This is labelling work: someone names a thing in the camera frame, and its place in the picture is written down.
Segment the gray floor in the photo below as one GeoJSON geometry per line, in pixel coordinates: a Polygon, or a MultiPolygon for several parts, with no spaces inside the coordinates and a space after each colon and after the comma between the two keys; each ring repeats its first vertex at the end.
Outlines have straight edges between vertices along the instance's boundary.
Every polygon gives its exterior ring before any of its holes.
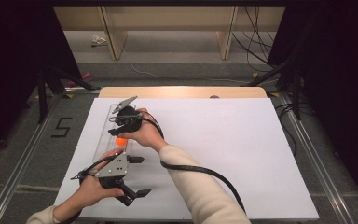
{"type": "MultiPolygon", "coordinates": [[[[238,86],[251,81],[252,73],[255,71],[247,65],[246,53],[235,41],[232,42],[228,60],[221,60],[214,33],[131,32],[125,45],[125,52],[118,61],[110,59],[107,47],[91,47],[92,35],[103,37],[102,32],[67,32],[66,34],[81,72],[91,72],[94,79],[90,83],[95,86],[238,86]]],[[[242,33],[236,35],[240,41],[246,43],[247,40],[242,33]]],[[[266,35],[263,38],[266,42],[270,41],[266,35]]],[[[257,55],[263,56],[260,46],[253,44],[252,50],[256,51],[257,55]]],[[[253,57],[249,58],[249,62],[258,69],[269,69],[253,57]]],[[[266,91],[274,91],[275,79],[276,77],[263,85],[266,91]]],[[[54,203],[92,100],[97,96],[93,93],[78,93],[72,98],[58,99],[46,130],[13,197],[8,202],[0,223],[24,223],[33,212],[54,203]],[[62,122],[62,125],[70,127],[70,131],[66,137],[52,138],[52,135],[63,134],[63,130],[56,130],[56,125],[61,118],[71,118],[62,122]]],[[[270,99],[275,105],[282,104],[280,97],[270,99]]],[[[30,108],[22,111],[7,136],[8,147],[0,148],[0,192],[36,129],[38,106],[35,94],[30,97],[28,104],[30,108]]],[[[334,149],[319,120],[312,115],[308,105],[305,107],[307,108],[303,108],[301,113],[302,122],[328,174],[345,200],[354,223],[358,223],[358,188],[341,160],[333,155],[334,149]]],[[[339,223],[292,123],[287,116],[283,117],[282,123],[295,137],[296,162],[321,217],[309,223],[339,223]]],[[[288,142],[293,148],[294,142],[289,136],[288,142]]],[[[80,220],[77,223],[95,222],[80,220]]]]}

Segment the white table surface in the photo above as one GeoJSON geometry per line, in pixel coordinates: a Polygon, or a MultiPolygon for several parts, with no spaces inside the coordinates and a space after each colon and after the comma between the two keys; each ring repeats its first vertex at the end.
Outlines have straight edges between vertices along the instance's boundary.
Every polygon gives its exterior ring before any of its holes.
{"type": "MultiPolygon", "coordinates": [[[[94,100],[55,204],[62,203],[78,188],[78,181],[70,178],[92,164],[109,107],[121,100],[94,100]]],[[[157,119],[167,142],[225,176],[240,194],[250,219],[319,218],[270,99],[137,99],[133,103],[137,108],[147,108],[157,119]]],[[[190,220],[158,154],[134,142],[131,155],[142,156],[145,161],[130,164],[125,184],[135,191],[152,191],[129,207],[114,198],[103,199],[85,208],[80,217],[190,220]]]]}

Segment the hand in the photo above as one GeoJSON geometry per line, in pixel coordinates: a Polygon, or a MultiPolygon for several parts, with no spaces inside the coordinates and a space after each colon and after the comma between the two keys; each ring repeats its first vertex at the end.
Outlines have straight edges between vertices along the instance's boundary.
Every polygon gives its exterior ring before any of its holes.
{"type": "MultiPolygon", "coordinates": [[[[143,113],[143,118],[154,121],[153,118],[148,115],[145,108],[138,109],[137,111],[143,113]]],[[[159,134],[157,128],[145,120],[142,121],[142,126],[138,131],[134,133],[121,133],[118,137],[133,139],[144,147],[151,147],[155,149],[156,152],[159,152],[162,147],[168,145],[168,143],[165,142],[159,134]]]]}
{"type": "MultiPolygon", "coordinates": [[[[120,153],[121,151],[122,149],[108,151],[101,156],[101,159],[108,156],[113,156],[116,153],[120,153]]],[[[108,161],[104,161],[95,166],[95,169],[101,170],[107,163],[108,161]]],[[[103,198],[118,197],[123,195],[124,192],[122,189],[104,189],[97,177],[88,175],[83,180],[77,191],[65,202],[58,205],[54,209],[53,216],[59,221],[65,221],[73,217],[84,207],[92,206],[103,198]]]]}

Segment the person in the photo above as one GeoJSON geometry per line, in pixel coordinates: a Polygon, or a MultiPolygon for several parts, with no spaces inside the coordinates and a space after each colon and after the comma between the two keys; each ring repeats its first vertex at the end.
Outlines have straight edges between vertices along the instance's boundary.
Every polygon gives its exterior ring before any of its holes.
{"type": "MultiPolygon", "coordinates": [[[[153,120],[145,108],[138,111],[143,113],[144,118],[153,120]]],[[[144,147],[151,147],[167,164],[200,166],[189,153],[168,144],[157,128],[149,122],[143,121],[137,132],[121,133],[118,137],[133,139],[144,147]]],[[[118,152],[119,149],[114,149],[105,153],[103,157],[118,152]]],[[[95,168],[101,169],[105,165],[106,163],[101,163],[95,168]]],[[[250,223],[240,206],[212,176],[188,171],[168,170],[168,172],[182,195],[194,223],[250,223]]],[[[79,189],[65,202],[31,215],[27,223],[60,223],[75,217],[84,207],[92,206],[103,198],[118,197],[123,194],[121,189],[104,189],[96,177],[88,175],[79,189]]]]}

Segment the wooden edge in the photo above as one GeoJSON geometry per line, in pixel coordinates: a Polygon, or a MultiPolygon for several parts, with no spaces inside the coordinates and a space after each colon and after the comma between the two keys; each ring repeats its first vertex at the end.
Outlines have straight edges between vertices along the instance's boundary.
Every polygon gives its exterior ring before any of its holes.
{"type": "Polygon", "coordinates": [[[261,87],[104,87],[100,98],[267,98],[261,87]]]}

